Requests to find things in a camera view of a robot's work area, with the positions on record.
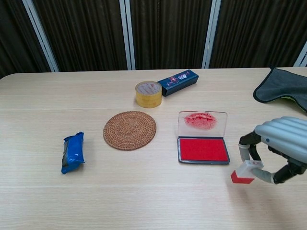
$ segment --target red ink stain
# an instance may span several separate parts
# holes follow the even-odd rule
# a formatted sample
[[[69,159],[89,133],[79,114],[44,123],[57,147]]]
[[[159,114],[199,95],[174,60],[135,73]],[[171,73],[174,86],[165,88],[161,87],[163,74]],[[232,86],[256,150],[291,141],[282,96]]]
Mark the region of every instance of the red ink stain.
[[[186,124],[193,128],[210,130],[216,125],[216,119],[209,113],[190,114],[184,118]]]

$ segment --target woven coaster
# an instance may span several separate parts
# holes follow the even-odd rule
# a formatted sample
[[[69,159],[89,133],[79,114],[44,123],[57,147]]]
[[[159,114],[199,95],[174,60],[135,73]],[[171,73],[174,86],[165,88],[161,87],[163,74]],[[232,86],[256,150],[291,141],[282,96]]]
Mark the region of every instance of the woven coaster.
[[[112,117],[105,125],[105,141],[119,150],[136,150],[147,145],[155,136],[156,123],[146,113],[123,112]]]

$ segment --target yellow tape roll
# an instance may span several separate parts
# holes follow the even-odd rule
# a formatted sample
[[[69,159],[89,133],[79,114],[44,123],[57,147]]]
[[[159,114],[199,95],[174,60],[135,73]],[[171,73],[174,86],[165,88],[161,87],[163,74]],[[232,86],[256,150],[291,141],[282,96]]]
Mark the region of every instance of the yellow tape roll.
[[[135,87],[136,102],[143,108],[155,108],[162,101],[162,86],[155,81],[142,81]]]

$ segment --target dark curtain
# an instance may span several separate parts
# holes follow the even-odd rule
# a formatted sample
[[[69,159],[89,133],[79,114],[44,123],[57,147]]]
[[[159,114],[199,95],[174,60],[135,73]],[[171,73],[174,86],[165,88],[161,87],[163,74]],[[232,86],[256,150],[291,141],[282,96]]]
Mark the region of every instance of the dark curtain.
[[[222,0],[210,68],[291,67],[307,40],[307,0]]]
[[[211,0],[130,0],[136,69],[201,68]]]
[[[118,0],[34,0],[60,71],[127,69]]]
[[[0,1],[0,79],[13,73],[50,72],[21,0]]]

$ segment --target blue plastic wrapper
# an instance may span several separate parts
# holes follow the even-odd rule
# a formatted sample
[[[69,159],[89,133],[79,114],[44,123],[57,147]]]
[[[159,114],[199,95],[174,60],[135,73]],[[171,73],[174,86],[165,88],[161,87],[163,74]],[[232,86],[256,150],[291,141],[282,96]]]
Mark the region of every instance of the blue plastic wrapper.
[[[75,136],[64,139],[64,153],[62,159],[62,173],[66,174],[85,163],[83,158],[83,136],[84,133],[77,133]]]

